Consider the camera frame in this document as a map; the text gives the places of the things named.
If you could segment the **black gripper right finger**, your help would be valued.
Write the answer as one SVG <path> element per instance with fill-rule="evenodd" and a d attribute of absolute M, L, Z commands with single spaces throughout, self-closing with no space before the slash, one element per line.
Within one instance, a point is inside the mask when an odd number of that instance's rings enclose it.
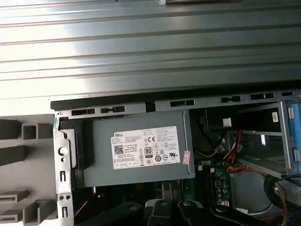
<path fill-rule="evenodd" d="M 181 201 L 178 208 L 188 226 L 264 226 L 265 222 L 225 205 L 210 210 L 199 208 L 192 201 Z"/>

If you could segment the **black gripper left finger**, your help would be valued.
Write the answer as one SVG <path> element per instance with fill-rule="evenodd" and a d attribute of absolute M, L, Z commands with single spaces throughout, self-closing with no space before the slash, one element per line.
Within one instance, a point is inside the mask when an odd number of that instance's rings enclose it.
<path fill-rule="evenodd" d="M 166 200 L 149 200 L 147 207 L 127 202 L 109 211 L 96 215 L 80 226 L 170 226 L 173 203 Z"/>

